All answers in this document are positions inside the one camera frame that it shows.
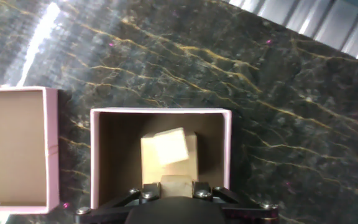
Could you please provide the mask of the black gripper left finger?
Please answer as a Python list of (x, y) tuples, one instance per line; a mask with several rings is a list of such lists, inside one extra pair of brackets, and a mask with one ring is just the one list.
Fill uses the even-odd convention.
[(160, 184), (145, 184), (141, 189), (132, 188), (124, 196), (112, 199), (98, 208), (79, 208), (76, 211), (75, 223), (124, 223), (133, 208), (158, 199)]

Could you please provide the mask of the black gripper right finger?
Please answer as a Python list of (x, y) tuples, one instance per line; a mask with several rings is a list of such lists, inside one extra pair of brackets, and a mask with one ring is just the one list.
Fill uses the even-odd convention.
[(270, 202), (255, 202), (242, 199), (238, 194), (225, 187), (211, 187), (207, 182), (193, 182), (193, 198), (204, 200), (218, 210), (207, 209), (219, 215), (225, 223), (278, 224), (278, 207)]

